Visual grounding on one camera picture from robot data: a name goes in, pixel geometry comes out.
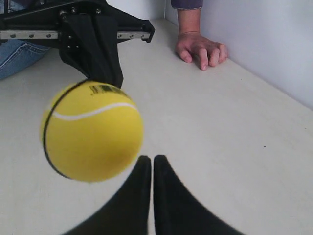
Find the white table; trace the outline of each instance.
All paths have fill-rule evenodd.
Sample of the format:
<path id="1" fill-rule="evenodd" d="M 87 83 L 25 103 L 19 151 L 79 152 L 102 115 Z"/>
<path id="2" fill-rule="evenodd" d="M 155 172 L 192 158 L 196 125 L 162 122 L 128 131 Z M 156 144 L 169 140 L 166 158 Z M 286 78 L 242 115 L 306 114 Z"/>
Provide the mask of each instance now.
<path id="1" fill-rule="evenodd" d="M 177 29 L 119 44 L 123 90 L 145 122 L 140 154 L 165 154 L 209 210 L 247 235 L 313 234 L 313 112 L 227 60 L 201 71 L 174 55 Z M 70 181 L 39 138 L 51 97 L 84 77 L 52 51 L 0 82 L 0 234 L 56 235 L 100 208 L 132 167 L 98 184 Z M 150 230 L 153 234 L 153 208 Z"/>

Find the tennis ball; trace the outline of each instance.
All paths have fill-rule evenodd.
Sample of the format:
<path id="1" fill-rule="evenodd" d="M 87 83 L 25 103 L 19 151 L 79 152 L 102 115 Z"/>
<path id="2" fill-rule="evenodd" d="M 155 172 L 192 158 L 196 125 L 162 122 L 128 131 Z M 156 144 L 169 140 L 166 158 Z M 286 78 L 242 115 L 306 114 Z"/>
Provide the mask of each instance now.
<path id="1" fill-rule="evenodd" d="M 143 141 L 143 122 L 132 99 L 117 87 L 83 81 L 52 99 L 41 124 L 51 167 L 64 177 L 99 182 L 124 171 Z"/>

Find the denim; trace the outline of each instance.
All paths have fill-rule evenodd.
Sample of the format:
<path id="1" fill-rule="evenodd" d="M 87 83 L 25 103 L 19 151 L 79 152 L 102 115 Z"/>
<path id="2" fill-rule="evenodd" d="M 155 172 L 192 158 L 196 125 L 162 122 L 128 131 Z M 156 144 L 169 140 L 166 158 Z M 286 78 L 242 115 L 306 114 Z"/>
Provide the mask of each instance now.
<path id="1" fill-rule="evenodd" d="M 3 14 L 4 0 L 0 0 L 0 13 Z M 23 7 L 9 1 L 9 12 L 22 10 Z M 43 58 L 49 51 L 48 47 L 24 42 L 8 40 L 0 45 L 0 80 L 12 76 Z"/>

